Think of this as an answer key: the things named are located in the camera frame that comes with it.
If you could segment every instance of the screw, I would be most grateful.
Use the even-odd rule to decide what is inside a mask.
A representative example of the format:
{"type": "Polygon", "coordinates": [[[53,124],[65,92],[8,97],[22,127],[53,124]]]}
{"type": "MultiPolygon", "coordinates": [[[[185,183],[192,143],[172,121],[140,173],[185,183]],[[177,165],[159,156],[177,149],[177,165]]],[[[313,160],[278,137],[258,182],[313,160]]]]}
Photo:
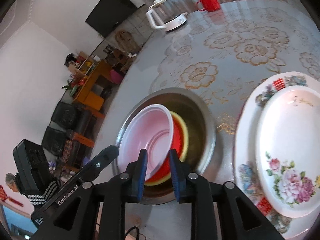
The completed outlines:
{"type": "Polygon", "coordinates": [[[129,174],[128,173],[121,173],[120,174],[120,179],[128,179],[129,178],[129,174]]]}
{"type": "Polygon", "coordinates": [[[227,181],[225,185],[226,185],[226,188],[228,189],[232,189],[235,187],[235,184],[231,181],[227,181]]]}
{"type": "Polygon", "coordinates": [[[91,188],[91,186],[92,186],[92,183],[89,181],[86,181],[85,183],[82,184],[82,187],[84,189],[91,188]]]}
{"type": "Polygon", "coordinates": [[[198,174],[192,172],[192,173],[189,173],[188,177],[189,177],[190,179],[197,179],[197,178],[198,178],[198,174]]]}

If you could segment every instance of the gray hair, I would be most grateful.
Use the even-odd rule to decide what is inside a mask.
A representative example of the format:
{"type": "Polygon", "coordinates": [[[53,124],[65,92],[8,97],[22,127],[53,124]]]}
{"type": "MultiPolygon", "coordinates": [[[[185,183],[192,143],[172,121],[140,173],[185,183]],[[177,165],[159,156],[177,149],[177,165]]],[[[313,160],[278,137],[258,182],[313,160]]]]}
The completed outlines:
{"type": "Polygon", "coordinates": [[[7,173],[5,176],[5,184],[8,185],[12,185],[16,183],[16,178],[12,173],[7,173]]]}

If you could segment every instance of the pink flower painting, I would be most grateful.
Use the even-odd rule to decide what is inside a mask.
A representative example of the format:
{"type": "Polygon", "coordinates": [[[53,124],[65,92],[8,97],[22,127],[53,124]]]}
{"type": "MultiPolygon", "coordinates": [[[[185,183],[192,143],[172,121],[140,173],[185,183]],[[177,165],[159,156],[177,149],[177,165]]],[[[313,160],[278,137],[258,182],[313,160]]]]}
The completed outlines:
{"type": "Polygon", "coordinates": [[[269,165],[272,171],[278,171],[280,168],[280,161],[278,159],[271,159],[269,165]]]}
{"type": "Polygon", "coordinates": [[[270,167],[266,172],[274,177],[273,189],[282,202],[293,208],[294,204],[308,202],[316,193],[317,187],[313,185],[310,178],[305,176],[305,171],[299,173],[295,169],[294,161],[289,165],[287,162],[281,164],[278,159],[271,158],[268,152],[266,157],[270,167]]]}

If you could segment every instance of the red bowl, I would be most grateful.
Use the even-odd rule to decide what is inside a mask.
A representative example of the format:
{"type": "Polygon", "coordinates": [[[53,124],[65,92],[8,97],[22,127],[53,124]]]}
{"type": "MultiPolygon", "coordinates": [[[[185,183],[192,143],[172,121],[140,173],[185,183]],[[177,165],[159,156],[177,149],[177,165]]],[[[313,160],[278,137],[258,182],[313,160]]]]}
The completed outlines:
{"type": "MultiPolygon", "coordinates": [[[[181,140],[181,135],[179,130],[179,124],[177,124],[176,121],[173,119],[173,139],[172,139],[170,149],[176,149],[178,153],[178,157],[180,158],[181,148],[182,148],[182,140],[181,140]]],[[[170,173],[170,165],[169,165],[169,156],[167,155],[160,169],[150,179],[146,180],[146,182],[157,181],[163,178],[164,176],[166,176],[168,173],[170,173]]]]}

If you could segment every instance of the person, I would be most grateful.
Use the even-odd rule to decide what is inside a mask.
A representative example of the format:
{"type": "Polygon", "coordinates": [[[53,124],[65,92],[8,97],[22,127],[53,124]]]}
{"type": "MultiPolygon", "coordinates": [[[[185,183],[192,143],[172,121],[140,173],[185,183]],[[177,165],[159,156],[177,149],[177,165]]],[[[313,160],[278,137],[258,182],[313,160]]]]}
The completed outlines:
{"type": "Polygon", "coordinates": [[[5,184],[13,191],[13,192],[20,192],[18,186],[16,184],[16,178],[12,173],[8,173],[5,176],[5,184]]]}
{"type": "Polygon", "coordinates": [[[12,173],[7,173],[5,176],[5,184],[13,192],[19,192],[20,194],[25,195],[36,209],[41,208],[56,192],[59,191],[59,184],[53,179],[43,195],[29,195],[26,193],[18,173],[16,176],[12,173]]]}

